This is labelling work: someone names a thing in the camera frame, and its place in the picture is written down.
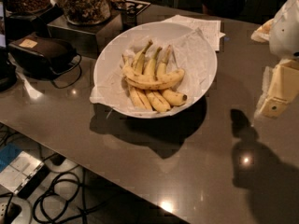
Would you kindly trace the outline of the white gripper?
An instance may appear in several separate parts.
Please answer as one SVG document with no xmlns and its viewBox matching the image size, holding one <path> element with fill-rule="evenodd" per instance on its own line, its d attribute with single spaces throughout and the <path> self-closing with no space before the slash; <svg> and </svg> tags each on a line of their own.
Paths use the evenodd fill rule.
<svg viewBox="0 0 299 224">
<path fill-rule="evenodd" d="M 287 0 L 251 39 L 267 42 L 270 52 L 282 59 L 275 67 L 265 67 L 255 111 L 256 117 L 276 119 L 299 94 L 299 0 Z"/>
</svg>

